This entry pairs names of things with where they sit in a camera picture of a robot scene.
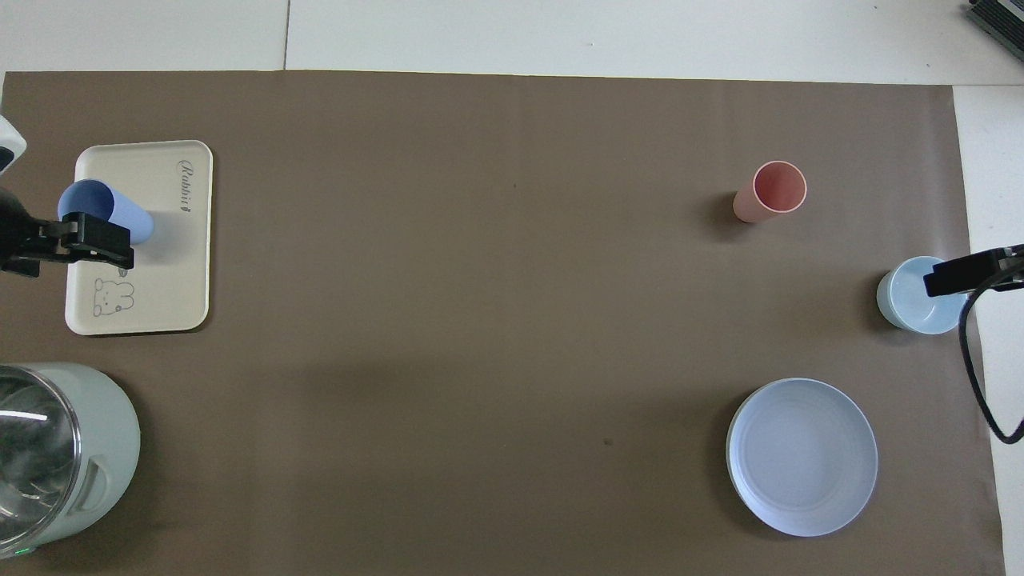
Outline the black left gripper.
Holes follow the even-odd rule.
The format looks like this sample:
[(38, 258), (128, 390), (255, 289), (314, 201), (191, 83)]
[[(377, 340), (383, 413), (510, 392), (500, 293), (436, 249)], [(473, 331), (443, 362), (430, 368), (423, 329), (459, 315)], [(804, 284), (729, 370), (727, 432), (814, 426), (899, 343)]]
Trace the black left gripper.
[[(1, 189), (1, 266), (3, 272), (37, 278), (41, 262), (61, 263), (58, 237), (51, 220), (33, 218), (22, 201)], [(62, 244), (73, 262), (99, 262), (120, 270), (134, 269), (130, 230), (85, 212), (61, 218)]]

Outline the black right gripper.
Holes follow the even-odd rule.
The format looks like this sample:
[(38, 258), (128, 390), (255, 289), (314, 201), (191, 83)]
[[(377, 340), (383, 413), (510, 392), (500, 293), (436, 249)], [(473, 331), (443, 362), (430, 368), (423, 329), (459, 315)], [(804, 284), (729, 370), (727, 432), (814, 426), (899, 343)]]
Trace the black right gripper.
[(994, 276), (992, 288), (1023, 288), (1023, 245), (1017, 244), (972, 253), (964, 258), (943, 260), (925, 274), (929, 298), (969, 293)]

